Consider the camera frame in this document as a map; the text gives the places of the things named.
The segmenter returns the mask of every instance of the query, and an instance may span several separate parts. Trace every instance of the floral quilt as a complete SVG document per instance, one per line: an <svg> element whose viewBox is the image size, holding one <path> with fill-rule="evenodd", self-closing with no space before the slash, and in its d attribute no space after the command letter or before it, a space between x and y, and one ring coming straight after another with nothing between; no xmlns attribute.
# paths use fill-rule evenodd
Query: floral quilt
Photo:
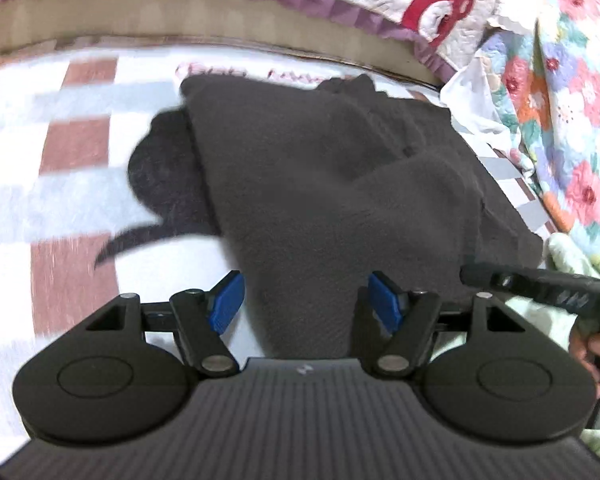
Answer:
<svg viewBox="0 0 600 480"><path fill-rule="evenodd" d="M600 272L600 0L545 0L535 34L478 51L509 156Z"/></svg>

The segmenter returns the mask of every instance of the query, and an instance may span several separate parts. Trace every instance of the human hand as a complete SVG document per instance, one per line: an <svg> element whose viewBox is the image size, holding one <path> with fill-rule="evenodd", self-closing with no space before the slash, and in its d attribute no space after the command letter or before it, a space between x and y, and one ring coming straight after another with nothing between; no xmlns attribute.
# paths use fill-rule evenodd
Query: human hand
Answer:
<svg viewBox="0 0 600 480"><path fill-rule="evenodd" d="M587 360L588 354L600 356L600 332L592 335L582 333L578 322L573 324L569 335L569 353L584 366L596 381L596 395L600 398L600 370Z"/></svg>

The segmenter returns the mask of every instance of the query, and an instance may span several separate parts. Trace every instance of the circular pad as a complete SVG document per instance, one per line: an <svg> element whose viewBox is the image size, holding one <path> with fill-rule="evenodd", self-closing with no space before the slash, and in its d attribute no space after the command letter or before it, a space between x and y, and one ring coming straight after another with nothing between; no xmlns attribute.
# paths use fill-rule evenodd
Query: circular pad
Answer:
<svg viewBox="0 0 600 480"><path fill-rule="evenodd" d="M507 444L575 433L595 400L586 370L562 349L525 350L496 337L437 357L426 368L422 392L456 428Z"/></svg>
<svg viewBox="0 0 600 480"><path fill-rule="evenodd" d="M490 394L505 400L531 400L551 387L551 374L524 359L491 361L478 370L478 383Z"/></svg>
<svg viewBox="0 0 600 480"><path fill-rule="evenodd" d="M75 397L96 399L124 390L134 369L115 357L85 357L65 366L58 374L60 387Z"/></svg>
<svg viewBox="0 0 600 480"><path fill-rule="evenodd" d="M158 347L106 332L59 343L13 381L16 407L39 438L89 445L133 438L164 423L188 398L184 366Z"/></svg>

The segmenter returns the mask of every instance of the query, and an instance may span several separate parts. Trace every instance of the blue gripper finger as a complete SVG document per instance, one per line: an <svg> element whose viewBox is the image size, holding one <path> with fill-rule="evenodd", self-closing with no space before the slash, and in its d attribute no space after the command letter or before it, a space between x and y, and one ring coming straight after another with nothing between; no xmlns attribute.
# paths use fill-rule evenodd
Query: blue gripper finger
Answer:
<svg viewBox="0 0 600 480"><path fill-rule="evenodd" d="M369 276L368 298L371 307L389 333L394 333L402 323L406 295L379 270Z"/></svg>
<svg viewBox="0 0 600 480"><path fill-rule="evenodd" d="M244 301L244 276L232 270L208 293L208 319L211 328L223 334Z"/></svg>

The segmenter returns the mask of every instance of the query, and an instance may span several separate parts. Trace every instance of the metal pin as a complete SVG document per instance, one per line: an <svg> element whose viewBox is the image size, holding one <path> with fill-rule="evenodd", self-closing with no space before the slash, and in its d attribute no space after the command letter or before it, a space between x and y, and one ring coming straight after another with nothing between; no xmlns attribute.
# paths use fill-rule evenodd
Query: metal pin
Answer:
<svg viewBox="0 0 600 480"><path fill-rule="evenodd" d="M378 367L385 372L402 372L409 368L409 361L401 355L388 354L378 359Z"/></svg>
<svg viewBox="0 0 600 480"><path fill-rule="evenodd" d="M209 355L202 359L202 367L208 372L228 372L234 367L234 361L226 355Z"/></svg>

